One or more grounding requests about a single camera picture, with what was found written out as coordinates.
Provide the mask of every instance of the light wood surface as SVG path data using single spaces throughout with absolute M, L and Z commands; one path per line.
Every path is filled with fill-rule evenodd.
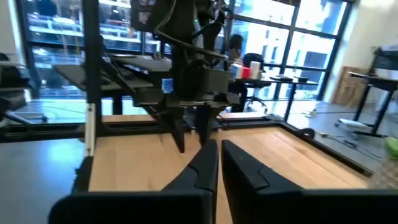
M 263 113 L 259 112 L 247 112 L 247 113 L 222 113 L 220 116 L 223 119 L 231 119 L 231 118 L 261 118 L 264 116 Z M 154 121 L 148 114 L 143 115 L 110 115 L 103 116 L 103 122 L 131 122 L 131 121 Z
M 143 115 L 110 115 L 102 116 L 102 121 L 105 123 L 111 122 L 132 122 L 132 121 L 154 121 L 148 114 Z
M 265 165 L 307 189 L 365 188 L 366 178 L 280 128 L 215 133 L 220 148 L 229 139 Z M 190 162 L 200 144 L 185 135 L 181 154 L 170 134 L 99 138 L 90 191 L 161 190 Z M 232 223 L 219 173 L 217 223 Z

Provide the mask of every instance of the office chair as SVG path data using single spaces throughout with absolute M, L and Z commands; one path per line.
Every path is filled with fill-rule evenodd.
M 255 54 L 255 53 L 247 53 L 244 55 L 243 57 L 243 65 L 245 67 L 250 67 L 250 63 L 251 62 L 260 62 L 261 63 L 261 71 L 264 71 L 264 59 L 262 58 L 261 55 L 259 54 Z M 267 87 L 267 86 L 271 86 L 271 83 L 247 83 L 246 87 L 247 88 L 253 88 L 254 89 L 254 93 L 252 96 L 248 96 L 246 101 L 249 102 L 250 104 L 253 104 L 253 102 L 259 102 L 263 107 L 265 107 L 264 113 L 267 113 L 267 106 L 265 105 L 265 100 L 262 100 L 260 98 L 258 98 L 256 95 L 258 94 L 258 92 L 260 91 L 260 89 Z

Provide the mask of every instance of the cable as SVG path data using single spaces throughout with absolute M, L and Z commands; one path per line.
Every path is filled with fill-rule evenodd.
M 366 149 L 365 147 L 363 147 L 363 146 L 361 146 L 359 144 L 356 147 L 360 147 L 361 149 L 365 150 L 367 153 L 369 153 L 370 155 L 372 155 L 372 156 L 374 156 L 374 157 L 376 157 L 378 159 L 382 159 L 383 158 L 381 156 L 378 156 L 378 155 L 374 154 L 373 152 L 369 151 L 369 149 Z
M 364 156 L 366 156 L 366 157 L 368 157 L 368 158 L 374 159 L 375 161 L 378 161 L 378 162 L 382 162 L 382 161 L 380 160 L 380 159 L 382 159 L 381 156 L 378 156 L 378 155 L 372 153 L 371 151 L 369 151 L 369 149 L 366 149 L 366 148 L 363 147 L 363 146 L 357 145 L 356 147 L 360 147 L 361 149 L 364 149 L 364 150 L 365 150 L 367 153 L 369 153 L 370 155 L 369 155 L 369 154 L 366 154 L 366 153 L 364 153 L 364 152 L 362 152 L 362 151 L 360 151 L 359 149 L 356 149 L 353 145 L 347 144 L 346 142 L 340 141 L 340 140 L 338 140 L 338 139 L 335 139 L 334 137 L 331 137 L 331 136 L 329 136 L 329 135 L 326 135 L 326 136 L 325 136 L 325 135 L 322 135 L 321 137 L 334 140 L 334 141 L 336 141 L 336 142 L 338 142 L 338 143 L 340 143 L 340 144 L 342 144 L 342 145 L 344 145 L 344 146 L 346 146 L 346 147 L 349 147 L 350 149 L 352 149 L 352 150 L 354 150 L 354 151 L 357 151 L 357 152 L 361 153 L 362 155 L 364 155 Z
M 202 54 L 211 55 L 211 56 L 214 56 L 216 58 L 223 59 L 223 60 L 227 59 L 227 57 L 225 55 L 218 54 L 218 53 L 216 53 L 214 51 L 201 49 L 201 48 L 198 48 L 198 47 L 196 47 L 196 46 L 194 46 L 192 44 L 188 44 L 188 43 L 182 42 L 181 40 L 177 40 L 177 39 L 175 39 L 175 38 L 163 33 L 160 30 L 160 28 L 163 28 L 163 26 L 166 25 L 166 23 L 168 23 L 170 21 L 176 5 L 177 5 L 177 0 L 173 0 L 172 6 L 170 7 L 170 10 L 168 11 L 165 19 L 160 24 L 158 24 L 156 26 L 156 28 L 154 30 L 154 33 L 156 35 L 162 36 L 165 39 L 168 39 L 172 44 L 179 45 L 179 46 L 185 47 L 187 49 L 196 50 L 197 52 L 200 52 Z
M 332 138 L 345 138 L 346 136 L 331 136 L 327 133 L 320 133 L 318 131 L 315 131 L 317 134 L 319 134 L 319 136 L 323 137 L 323 138 L 327 138 L 327 137 L 332 137 Z
M 74 113 L 86 114 L 85 112 L 74 111 L 74 110 L 69 110 L 69 109 L 59 108 L 59 107 L 54 107 L 54 106 L 38 106 L 38 107 L 39 107 L 39 108 L 53 108 L 53 109 L 58 109 L 58 110 L 70 111 L 70 112 L 74 112 Z

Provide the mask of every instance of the standing desk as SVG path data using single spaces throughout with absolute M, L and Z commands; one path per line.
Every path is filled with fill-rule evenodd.
M 54 65 L 54 70 L 61 74 L 66 80 L 75 85 L 81 91 L 86 91 L 85 81 L 86 73 L 80 65 Z M 126 83 L 132 88 L 153 87 L 153 84 L 144 80 L 126 80 Z M 123 96 L 129 96 L 116 83 L 101 85 L 101 97 L 111 97 L 113 102 L 113 114 L 123 113 Z
M 377 133 L 381 121 L 388 109 L 388 105 L 391 102 L 392 96 L 394 92 L 398 89 L 398 80 L 391 79 L 391 78 L 383 78 L 379 76 L 369 76 L 369 75 L 362 75 L 354 72 L 349 72 L 349 74 L 352 77 L 356 78 L 361 78 L 366 84 L 366 87 L 363 91 L 361 101 L 359 102 L 358 109 L 355 112 L 354 120 L 353 121 L 358 121 L 359 117 L 361 116 L 362 110 L 365 106 L 366 98 L 368 97 L 369 91 L 371 87 L 375 87 L 381 90 L 386 90 L 389 92 L 388 97 L 384 100 L 383 106 L 380 110 L 380 112 L 377 115 L 376 122 L 374 124 L 365 124 L 366 126 L 371 127 L 370 132 L 363 132 L 363 131 L 353 131 L 353 134 L 360 134 L 360 135 L 365 135 L 365 136 L 372 136 L 372 137 L 377 137 L 377 138 L 383 138 L 383 135 L 380 135 Z
M 312 82 L 312 81 L 299 82 L 299 80 L 297 78 L 294 78 L 291 82 L 282 81 L 282 80 L 273 80 L 273 79 L 267 77 L 266 73 L 265 73 L 265 75 L 262 76 L 261 79 L 258 79 L 258 80 L 250 80 L 250 79 L 236 79 L 236 80 L 243 82 L 243 83 L 256 84 L 256 85 L 261 85 L 261 84 L 266 85 L 266 84 L 270 84 L 270 83 L 291 84 L 292 89 L 290 89 L 290 94 L 289 94 L 289 98 L 287 100 L 287 107 L 286 107 L 285 116 L 284 116 L 285 122 L 287 122 L 289 115 L 290 115 L 290 109 L 292 108 L 292 104 L 294 101 L 294 95 L 296 94 L 297 85 L 318 85 L 318 83 Z
M 146 115 L 103 118 L 105 122 L 148 119 L 151 118 Z M 367 187 L 367 178 L 281 128 L 220 131 L 214 133 L 212 138 L 218 141 L 219 149 L 221 140 L 229 139 L 306 189 Z M 99 138 L 89 191 L 160 190 L 179 175 L 199 149 L 198 136 L 190 133 L 185 134 L 183 154 L 179 153 L 171 134 Z M 230 224 L 232 221 L 221 170 L 218 178 L 217 223 Z

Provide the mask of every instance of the desk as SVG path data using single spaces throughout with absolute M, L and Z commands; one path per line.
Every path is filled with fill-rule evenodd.
M 240 129 L 214 133 L 220 147 L 229 139 L 289 180 L 307 189 L 366 188 L 367 178 L 280 128 Z M 89 191 L 160 190 L 190 162 L 200 143 L 185 134 L 179 153 L 170 134 L 99 138 Z M 217 223 L 230 224 L 221 161 L 218 177 Z
M 349 72 L 349 74 L 352 77 L 362 78 L 366 84 L 366 88 L 363 91 L 361 101 L 359 102 L 358 109 L 354 116 L 354 121 L 358 121 L 359 117 L 361 116 L 363 107 L 366 102 L 366 98 L 368 97 L 369 90 L 371 89 L 371 87 L 376 87 L 376 88 L 386 90 L 389 92 L 388 97 L 384 101 L 383 106 L 382 106 L 379 114 L 377 115 L 376 122 L 374 124 L 365 124 L 367 126 L 372 127 L 371 132 L 365 133 L 365 132 L 361 132 L 361 131 L 354 131 L 355 134 L 361 134 L 361 135 L 372 136 L 372 137 L 377 137 L 377 138 L 384 137 L 380 134 L 377 134 L 377 131 L 378 131 L 381 121 L 388 109 L 388 105 L 391 101 L 391 98 L 392 98 L 394 92 L 398 89 L 398 80 L 394 80 L 391 78 L 383 78 L 383 77 L 378 77 L 378 76 L 362 75 L 362 74 L 358 74 L 358 73 L 354 73 L 354 72 Z
M 54 65 L 54 70 L 75 85 L 81 91 L 86 91 L 86 86 L 82 83 L 85 81 L 86 73 L 80 65 Z M 144 80 L 126 80 L 131 88 L 153 87 L 153 84 Z M 116 83 L 101 85 L 101 97 L 111 97 L 113 99 L 113 114 L 123 113 L 122 97 L 126 96 L 126 92 Z
M 318 85 L 318 83 L 316 82 L 312 82 L 312 81 L 307 81 L 307 82 L 299 82 L 299 80 L 297 78 L 294 78 L 291 82 L 287 82 L 287 81 L 280 81 L 280 80 L 273 80 L 267 76 L 263 76 L 261 79 L 259 80 L 250 80 L 250 79 L 236 79 L 237 81 L 241 81 L 243 83 L 250 83 L 250 84 L 270 84 L 270 83 L 276 83 L 276 84 L 291 84 L 292 85 L 292 89 L 290 90 L 290 94 L 289 94 L 289 98 L 288 98 L 288 103 L 287 103 L 287 107 L 286 107 L 286 112 L 285 112 L 285 116 L 284 116 L 284 121 L 287 122 L 288 118 L 289 118 L 289 114 L 290 114 L 290 109 L 292 108 L 292 104 L 294 101 L 294 95 L 296 93 L 296 88 L 297 85 Z
M 137 73 L 136 76 L 151 82 L 156 88 L 162 88 L 162 79 L 173 78 L 170 69 L 172 68 L 172 61 L 168 58 L 153 59 L 151 56 L 145 55 L 115 55 L 116 63 L 127 70 L 134 70 L 133 67 L 146 70 L 145 73 Z

